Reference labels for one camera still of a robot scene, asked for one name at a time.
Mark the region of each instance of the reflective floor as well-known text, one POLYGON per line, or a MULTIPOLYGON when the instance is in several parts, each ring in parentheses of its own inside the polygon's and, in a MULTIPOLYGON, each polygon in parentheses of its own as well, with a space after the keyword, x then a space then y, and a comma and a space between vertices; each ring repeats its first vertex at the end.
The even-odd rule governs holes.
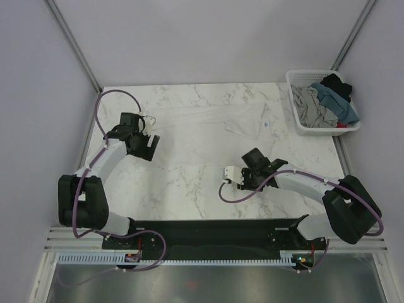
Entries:
MULTIPOLYGON (((106 266, 63 265, 66 283, 106 266)), ((328 255, 312 273, 276 267, 161 266, 141 273, 112 271, 80 287, 52 284, 48 303, 386 302, 371 256, 328 255)))

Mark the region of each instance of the gray cloth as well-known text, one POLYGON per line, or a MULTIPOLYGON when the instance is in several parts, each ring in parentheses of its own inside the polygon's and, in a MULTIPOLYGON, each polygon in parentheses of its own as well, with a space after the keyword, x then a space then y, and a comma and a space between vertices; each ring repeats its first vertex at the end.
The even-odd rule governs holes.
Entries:
POLYGON ((299 120, 303 126, 307 128, 336 128, 338 117, 319 103, 316 89, 292 85, 292 92, 299 120))
POLYGON ((351 108, 349 102, 332 89, 320 83, 313 83, 310 87, 317 90, 317 98, 320 104, 332 111, 338 117, 340 123, 354 125, 359 121, 356 112, 351 108))

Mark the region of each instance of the marble tabletop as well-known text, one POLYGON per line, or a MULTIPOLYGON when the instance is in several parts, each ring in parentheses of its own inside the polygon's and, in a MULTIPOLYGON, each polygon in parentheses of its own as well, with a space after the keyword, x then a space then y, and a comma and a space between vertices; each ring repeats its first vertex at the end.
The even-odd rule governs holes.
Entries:
MULTIPOLYGON (((270 160, 282 158, 295 166, 328 177, 343 177, 332 137, 301 137, 295 131, 286 83, 163 85, 107 87, 132 93, 144 111, 152 108, 256 104, 270 108, 274 144, 270 160)), ((121 112, 138 112, 133 100, 121 93, 106 95, 98 116, 105 130, 119 122, 121 112)), ((86 161, 102 144, 98 127, 92 131, 86 161)), ((251 199, 229 205, 218 197, 223 167, 140 167, 127 156, 104 184, 110 210, 135 220, 197 220, 286 218, 324 212, 317 202, 283 189, 266 188, 251 199)), ((228 199, 248 191, 226 186, 228 199)))

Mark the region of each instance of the white wall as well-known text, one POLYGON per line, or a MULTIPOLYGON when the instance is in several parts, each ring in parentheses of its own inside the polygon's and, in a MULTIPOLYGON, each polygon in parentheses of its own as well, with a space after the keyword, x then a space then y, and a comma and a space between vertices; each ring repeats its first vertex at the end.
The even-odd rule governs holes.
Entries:
POLYGON ((28 300, 95 91, 42 0, 0 11, 0 301, 28 300))
POLYGON ((404 1, 376 4, 341 68, 362 119, 343 141, 354 172, 383 213, 404 285, 404 1))
POLYGON ((285 81, 329 68, 366 0, 56 0, 104 86, 285 81))

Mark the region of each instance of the folded white cloth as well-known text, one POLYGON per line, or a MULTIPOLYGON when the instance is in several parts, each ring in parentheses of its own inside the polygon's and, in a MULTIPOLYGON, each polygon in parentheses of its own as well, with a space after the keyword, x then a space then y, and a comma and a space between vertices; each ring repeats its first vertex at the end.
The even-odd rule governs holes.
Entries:
POLYGON ((241 156, 254 147, 271 153, 270 110, 266 104, 150 109, 160 136, 151 162, 139 166, 244 165, 241 156))

